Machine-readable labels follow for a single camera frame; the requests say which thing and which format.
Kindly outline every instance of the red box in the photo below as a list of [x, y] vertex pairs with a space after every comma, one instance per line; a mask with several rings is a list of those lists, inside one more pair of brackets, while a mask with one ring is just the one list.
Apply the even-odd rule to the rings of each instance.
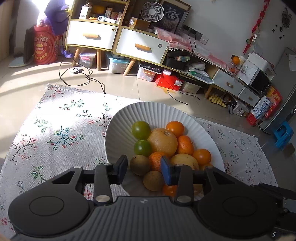
[[268, 119], [272, 113], [277, 109], [279, 103], [282, 100], [282, 97], [277, 89], [275, 89], [273, 86], [271, 86], [266, 94], [266, 97], [272, 102], [272, 106], [269, 108], [269, 110], [265, 113], [265, 118]]
[[154, 77], [157, 86], [179, 91], [183, 80], [179, 80], [174, 75], [156, 74]]
[[256, 121], [257, 119], [255, 118], [255, 116], [250, 112], [247, 116], [247, 121], [250, 123], [251, 126], [255, 126], [256, 125]]

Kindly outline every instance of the white fan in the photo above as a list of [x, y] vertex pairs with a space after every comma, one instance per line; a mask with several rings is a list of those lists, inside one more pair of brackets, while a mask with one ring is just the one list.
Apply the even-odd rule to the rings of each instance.
[[164, 14], [163, 6], [157, 2], [147, 2], [141, 9], [142, 18], [151, 23], [161, 20]]

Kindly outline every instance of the floor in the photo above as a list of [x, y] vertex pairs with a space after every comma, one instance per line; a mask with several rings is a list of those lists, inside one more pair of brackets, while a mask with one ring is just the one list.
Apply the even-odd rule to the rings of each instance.
[[[10, 56], [0, 62], [0, 165], [4, 163], [10, 145], [22, 123], [43, 96], [47, 89], [46, 85], [48, 83], [65, 85], [59, 79], [60, 62], [8, 68], [12, 59]], [[61, 73], [70, 66], [71, 62], [63, 62]], [[278, 185], [296, 191], [295, 155], [285, 158], [283, 153], [275, 148], [273, 138], [257, 127], [251, 127], [244, 117], [230, 115], [227, 109], [206, 100], [203, 94], [197, 94], [198, 99], [194, 96], [170, 91], [175, 99], [188, 104], [185, 105], [175, 101], [166, 90], [156, 87], [153, 82], [140, 80], [136, 77], [123, 77], [121, 74], [111, 74], [108, 70], [99, 72], [93, 69], [93, 71], [92, 77], [105, 84], [105, 91], [108, 94], [164, 103], [196, 117], [255, 135], [271, 164]], [[82, 74], [72, 75], [69, 71], [63, 75], [63, 79], [69, 85], [79, 85], [86, 81]], [[77, 88], [102, 93], [100, 84], [95, 81]]]

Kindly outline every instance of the metal screw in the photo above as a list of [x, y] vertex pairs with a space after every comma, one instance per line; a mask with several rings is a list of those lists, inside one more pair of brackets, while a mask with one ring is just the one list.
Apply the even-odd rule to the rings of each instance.
[[108, 202], [110, 200], [110, 197], [107, 195], [99, 195], [96, 197], [97, 202]]
[[188, 203], [188, 202], [191, 202], [191, 197], [186, 196], [186, 195], [182, 195], [182, 196], [177, 197], [177, 201], [180, 203]]

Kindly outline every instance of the framed picture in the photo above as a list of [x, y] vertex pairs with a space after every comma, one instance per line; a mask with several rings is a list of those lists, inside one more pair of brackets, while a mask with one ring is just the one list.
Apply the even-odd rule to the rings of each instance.
[[160, 4], [163, 6], [165, 14], [160, 21], [153, 25], [177, 34], [183, 26], [191, 6], [180, 0], [161, 0]]

